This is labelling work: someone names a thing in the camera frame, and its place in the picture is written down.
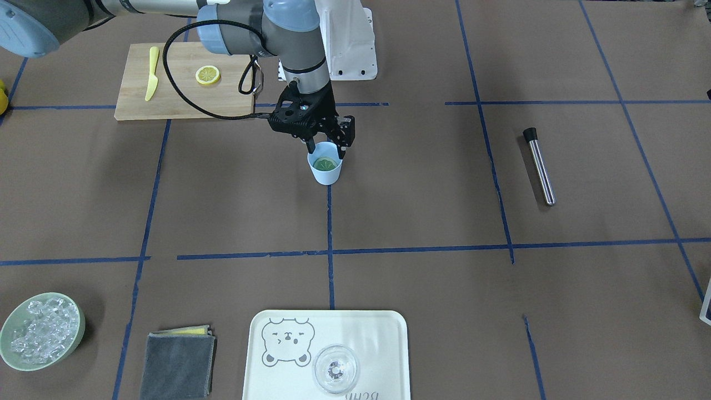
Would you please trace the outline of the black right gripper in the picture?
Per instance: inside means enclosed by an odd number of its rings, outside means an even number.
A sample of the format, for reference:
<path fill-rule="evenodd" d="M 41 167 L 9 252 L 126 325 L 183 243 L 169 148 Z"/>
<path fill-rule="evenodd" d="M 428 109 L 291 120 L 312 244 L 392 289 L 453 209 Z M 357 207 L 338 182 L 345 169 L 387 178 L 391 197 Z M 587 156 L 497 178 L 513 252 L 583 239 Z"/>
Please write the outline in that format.
<path fill-rule="evenodd" d="M 338 159 L 345 158 L 348 147 L 356 138 L 355 117 L 339 116 L 331 83 L 315 93 L 301 93 L 297 82 L 289 82 L 268 122 L 275 132 L 302 140 L 309 154 L 316 150 L 313 137 L 318 133 L 327 135 L 336 145 Z"/>

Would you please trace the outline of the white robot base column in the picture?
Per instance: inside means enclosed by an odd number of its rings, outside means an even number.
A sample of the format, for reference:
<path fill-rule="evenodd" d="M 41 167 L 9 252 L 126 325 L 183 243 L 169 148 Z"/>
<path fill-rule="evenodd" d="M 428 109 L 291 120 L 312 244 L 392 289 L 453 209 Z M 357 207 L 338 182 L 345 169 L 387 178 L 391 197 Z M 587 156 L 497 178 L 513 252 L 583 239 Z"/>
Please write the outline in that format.
<path fill-rule="evenodd" d="M 361 1 L 315 1 L 331 81 L 371 81 L 378 76 L 370 8 Z"/>

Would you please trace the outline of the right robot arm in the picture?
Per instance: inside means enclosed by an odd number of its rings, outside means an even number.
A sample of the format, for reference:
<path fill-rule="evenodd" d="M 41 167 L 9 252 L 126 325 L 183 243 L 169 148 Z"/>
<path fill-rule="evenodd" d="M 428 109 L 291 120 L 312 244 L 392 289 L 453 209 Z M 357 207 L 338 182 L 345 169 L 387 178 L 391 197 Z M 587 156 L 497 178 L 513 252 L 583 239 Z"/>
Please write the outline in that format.
<path fill-rule="evenodd" d="M 27 58 L 55 52 L 74 36 L 117 16 L 164 14 L 193 17 L 163 46 L 197 29 L 204 48 L 215 54 L 247 54 L 281 61 L 287 86 L 264 118 L 271 129 L 302 140 L 314 153 L 314 136 L 323 133 L 339 159 L 353 144 L 355 119 L 336 112 L 320 17 L 314 1 L 3 1 L 2 47 Z"/>

